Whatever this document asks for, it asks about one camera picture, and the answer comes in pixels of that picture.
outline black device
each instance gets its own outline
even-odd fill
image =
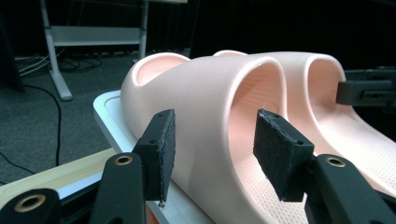
[[[3,20],[3,15],[0,12],[0,84],[8,86],[12,90],[24,92]]]
[[[336,103],[352,105],[373,128],[396,142],[396,67],[345,70]]]
[[[280,201],[306,193],[309,223],[396,223],[395,199],[372,189],[352,162],[315,157],[314,147],[278,114],[258,111],[253,153]]]

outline black clamp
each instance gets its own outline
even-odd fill
[[[396,69],[380,67],[346,70],[346,81],[338,83],[336,103],[355,106],[384,106],[396,113]]]
[[[253,153],[280,201],[301,202],[306,193],[311,224],[396,223],[396,199],[372,189],[352,162],[313,151],[285,119],[259,110]]]

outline hole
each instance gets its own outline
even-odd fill
[[[303,141],[300,141],[300,140],[296,140],[295,143],[296,143],[297,145],[299,145],[299,146],[301,146],[301,145],[304,144],[304,142],[303,142]]]
[[[22,206],[23,207],[30,207],[30,206],[35,205],[35,203],[38,203],[38,198],[28,199],[26,202],[22,203]]]
[[[345,167],[346,166],[346,164],[343,161],[338,160],[333,157],[326,158],[326,162],[329,163],[330,165],[336,166],[336,167]]]
[[[121,156],[116,158],[116,164],[117,165],[126,165],[132,161],[131,156]]]
[[[107,222],[107,224],[122,224],[122,223],[123,221],[122,218],[120,217],[113,217]]]
[[[14,209],[19,213],[29,212],[40,206],[44,201],[46,201],[44,194],[30,195],[21,199]]]

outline brass grommet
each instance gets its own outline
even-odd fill
[[[15,205],[15,211],[19,213],[29,212],[40,206],[44,201],[46,201],[46,196],[44,194],[33,194],[21,199]]]
[[[131,156],[120,156],[120,157],[116,158],[115,163],[117,165],[126,165],[126,164],[130,163],[132,160],[133,159]]]
[[[334,158],[334,157],[326,158],[326,162],[329,163],[330,165],[336,166],[336,167],[345,167],[346,166],[346,164],[343,161],[341,161],[337,158]]]

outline black cable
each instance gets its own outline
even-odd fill
[[[27,168],[24,168],[23,166],[19,166],[19,165],[15,164],[14,162],[10,161],[10,160],[6,157],[6,155],[4,155],[2,152],[0,152],[0,155],[1,155],[9,164],[11,164],[11,165],[13,165],[13,166],[16,166],[16,167],[18,167],[18,168],[20,168],[20,169],[22,169],[22,170],[24,170],[24,171],[27,171],[27,172],[29,172],[29,173],[32,174],[32,175],[35,175],[35,172],[33,172],[33,171],[31,171],[31,170],[29,170],[29,169],[27,169]]]
[[[72,62],[67,62],[66,59],[64,59],[60,63],[60,70],[61,70],[61,72],[66,72],[66,73],[84,73],[84,72],[89,72],[93,68],[99,67],[103,64],[102,60],[100,60],[100,59],[91,59],[91,60],[97,61],[98,63],[94,63],[94,62],[90,62],[88,60],[82,60],[82,59],[75,59]],[[87,64],[89,64],[89,66],[82,67],[83,63],[87,63]],[[66,68],[63,66],[63,64],[68,64],[69,67],[71,67],[71,68]]]
[[[40,88],[40,87],[36,87],[36,86],[30,86],[30,85],[23,85],[24,87],[28,87],[28,88],[33,88],[33,89],[37,89],[37,90],[41,90],[46,92],[51,98],[52,100],[55,102],[56,107],[58,108],[58,136],[57,136],[57,146],[56,146],[56,156],[55,156],[55,164],[56,166],[59,166],[59,154],[61,152],[61,122],[62,122],[62,111],[61,111],[61,106],[59,105],[58,101],[56,100],[55,96],[50,93],[49,91]]]

